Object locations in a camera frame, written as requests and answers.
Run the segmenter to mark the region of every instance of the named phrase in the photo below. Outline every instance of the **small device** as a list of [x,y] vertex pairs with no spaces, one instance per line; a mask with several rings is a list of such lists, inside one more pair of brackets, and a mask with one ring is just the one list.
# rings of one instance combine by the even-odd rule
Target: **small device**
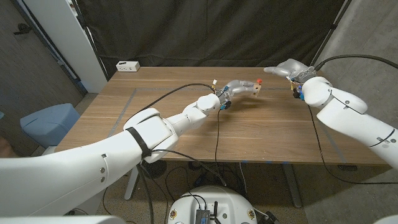
[[139,70],[139,62],[120,61],[116,65],[119,72],[136,72]]

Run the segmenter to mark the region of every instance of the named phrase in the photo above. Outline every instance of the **black strap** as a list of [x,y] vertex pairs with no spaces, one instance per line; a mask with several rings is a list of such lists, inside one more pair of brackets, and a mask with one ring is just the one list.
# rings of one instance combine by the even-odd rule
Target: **black strap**
[[152,155],[152,150],[148,149],[147,144],[145,143],[145,141],[142,139],[141,135],[138,133],[138,131],[135,128],[130,127],[127,128],[126,130],[130,132],[133,138],[137,141],[139,147],[141,147],[142,150],[141,159],[144,159],[145,157]]

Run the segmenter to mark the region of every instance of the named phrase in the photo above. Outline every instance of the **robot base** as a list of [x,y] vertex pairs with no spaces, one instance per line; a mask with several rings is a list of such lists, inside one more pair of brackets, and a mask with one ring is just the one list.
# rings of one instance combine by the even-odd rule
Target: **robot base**
[[[206,210],[212,217],[215,208],[215,202],[218,202],[216,209],[217,219],[222,224],[257,223],[256,214],[253,206],[242,195],[231,189],[220,186],[202,186],[191,190],[193,195],[202,196],[207,203]],[[205,208],[205,203],[200,197],[196,197],[200,203],[201,209]],[[214,220],[201,219],[196,220],[199,204],[194,197],[182,197],[176,200],[169,212],[168,224],[188,224],[188,223],[216,223]]]

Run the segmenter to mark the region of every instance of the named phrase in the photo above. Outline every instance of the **table leg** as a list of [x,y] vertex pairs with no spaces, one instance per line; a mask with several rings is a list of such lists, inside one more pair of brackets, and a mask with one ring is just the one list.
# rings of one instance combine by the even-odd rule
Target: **table leg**
[[131,170],[129,183],[127,184],[127,187],[126,187],[126,193],[124,193],[125,200],[132,199],[132,193],[134,192],[134,189],[136,188],[137,180],[138,180],[138,170],[137,170],[137,167],[134,167]]
[[296,208],[301,208],[303,203],[300,198],[299,187],[297,186],[293,166],[291,164],[282,164],[282,168],[285,173],[287,185],[289,186],[290,195],[292,196],[293,206]]

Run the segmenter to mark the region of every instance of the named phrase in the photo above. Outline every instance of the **gray wall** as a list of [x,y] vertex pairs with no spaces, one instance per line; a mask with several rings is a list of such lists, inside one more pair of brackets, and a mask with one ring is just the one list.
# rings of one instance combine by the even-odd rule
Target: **gray wall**
[[[398,63],[398,1],[353,0],[315,65],[341,54]],[[368,114],[398,128],[398,70],[362,58],[336,59],[321,70],[334,87],[364,100]]]

